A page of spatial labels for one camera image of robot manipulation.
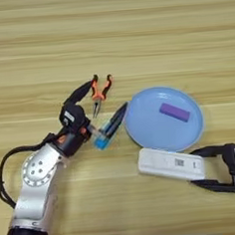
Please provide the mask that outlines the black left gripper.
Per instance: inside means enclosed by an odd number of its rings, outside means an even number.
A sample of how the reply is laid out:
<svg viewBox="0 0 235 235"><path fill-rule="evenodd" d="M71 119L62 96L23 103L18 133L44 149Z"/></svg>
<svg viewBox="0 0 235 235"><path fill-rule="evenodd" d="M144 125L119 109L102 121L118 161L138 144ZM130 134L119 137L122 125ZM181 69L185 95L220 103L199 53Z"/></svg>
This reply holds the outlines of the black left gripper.
<svg viewBox="0 0 235 235"><path fill-rule="evenodd" d="M72 94L66 99L65 105L76 104L80 102L91 89L91 81L85 82L82 86L78 87L72 92ZM117 109L112 118L102 127L96 129L87 120L80 126L76 126L74 129L71 127L63 127L59 132L59 137L55 141L56 148L66 157L74 156L79 148L86 143L91 134L97 137L111 138L120 127L126 110L128 102Z"/></svg>

